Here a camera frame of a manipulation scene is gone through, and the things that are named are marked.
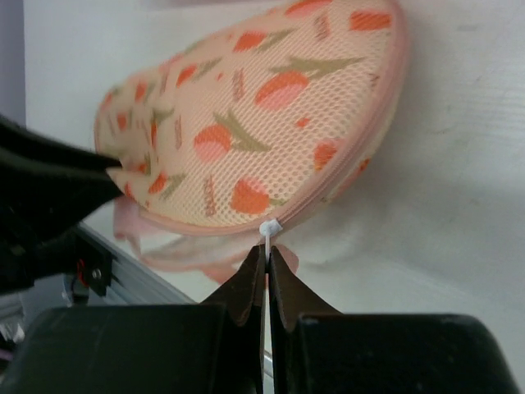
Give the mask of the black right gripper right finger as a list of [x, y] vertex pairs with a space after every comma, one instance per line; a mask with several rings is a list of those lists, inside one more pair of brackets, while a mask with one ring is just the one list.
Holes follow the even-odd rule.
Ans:
[[495, 337], [467, 314], [344, 314], [268, 263], [276, 393], [518, 393]]

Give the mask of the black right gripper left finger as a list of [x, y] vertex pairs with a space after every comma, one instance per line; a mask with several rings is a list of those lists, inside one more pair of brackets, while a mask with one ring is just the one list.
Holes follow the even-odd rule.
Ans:
[[206, 300], [51, 309], [30, 326], [4, 393], [260, 393], [265, 251]]

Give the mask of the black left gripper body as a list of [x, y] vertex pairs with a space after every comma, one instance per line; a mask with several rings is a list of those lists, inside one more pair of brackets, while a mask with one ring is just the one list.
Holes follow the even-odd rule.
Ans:
[[25, 291], [46, 277], [71, 275], [99, 296], [112, 281], [113, 253], [82, 227], [45, 242], [1, 239], [1, 294]]

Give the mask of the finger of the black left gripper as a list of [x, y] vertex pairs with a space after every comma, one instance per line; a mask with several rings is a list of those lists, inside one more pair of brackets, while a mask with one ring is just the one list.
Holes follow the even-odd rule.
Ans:
[[17, 253], [61, 236], [92, 212], [122, 195], [101, 167], [25, 163], [1, 165], [1, 247]]
[[105, 181], [121, 162], [49, 139], [1, 116], [1, 179]]

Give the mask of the white zipper pull tie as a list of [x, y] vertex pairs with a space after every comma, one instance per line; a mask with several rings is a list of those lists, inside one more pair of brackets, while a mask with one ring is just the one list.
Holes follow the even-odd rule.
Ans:
[[259, 233], [264, 240], [265, 272], [269, 272], [272, 238], [282, 231], [282, 225], [275, 219], [266, 220], [259, 226]]

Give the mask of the pink tulip mesh laundry bag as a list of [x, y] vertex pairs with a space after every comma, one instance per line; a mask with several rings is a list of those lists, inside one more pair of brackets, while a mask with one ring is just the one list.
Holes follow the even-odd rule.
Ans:
[[295, 1], [128, 76], [94, 122], [121, 163], [115, 237], [150, 268], [224, 282], [364, 171], [408, 57], [396, 1]]

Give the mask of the aluminium mounting rail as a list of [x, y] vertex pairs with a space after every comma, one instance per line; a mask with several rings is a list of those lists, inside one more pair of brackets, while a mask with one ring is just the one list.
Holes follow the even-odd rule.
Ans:
[[192, 304], [132, 254], [80, 224], [71, 230], [76, 267], [64, 276], [68, 305]]

